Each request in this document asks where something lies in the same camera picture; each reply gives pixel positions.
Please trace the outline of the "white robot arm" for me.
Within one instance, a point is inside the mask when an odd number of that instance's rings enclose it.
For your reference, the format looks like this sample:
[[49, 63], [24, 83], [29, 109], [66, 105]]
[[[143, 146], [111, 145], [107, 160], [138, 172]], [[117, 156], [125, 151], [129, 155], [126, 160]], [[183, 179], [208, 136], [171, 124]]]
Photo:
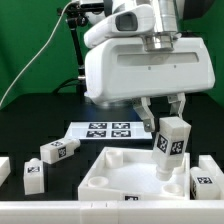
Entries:
[[215, 83], [203, 40], [178, 33], [175, 0], [113, 0], [112, 14], [84, 42], [87, 96], [96, 104], [132, 101], [147, 132], [155, 130], [151, 98], [166, 96], [181, 116], [187, 93]]

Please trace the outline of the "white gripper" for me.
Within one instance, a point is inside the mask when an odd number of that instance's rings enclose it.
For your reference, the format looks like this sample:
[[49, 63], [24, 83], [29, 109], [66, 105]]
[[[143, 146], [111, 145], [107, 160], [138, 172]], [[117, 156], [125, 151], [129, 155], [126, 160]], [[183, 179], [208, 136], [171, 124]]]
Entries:
[[200, 38], [180, 38], [172, 51], [159, 52], [145, 51], [138, 37], [110, 39], [88, 52], [85, 73], [87, 94], [94, 103], [133, 99], [146, 132], [155, 131], [149, 97], [169, 95], [170, 114], [182, 117], [184, 93], [211, 89], [215, 83]]

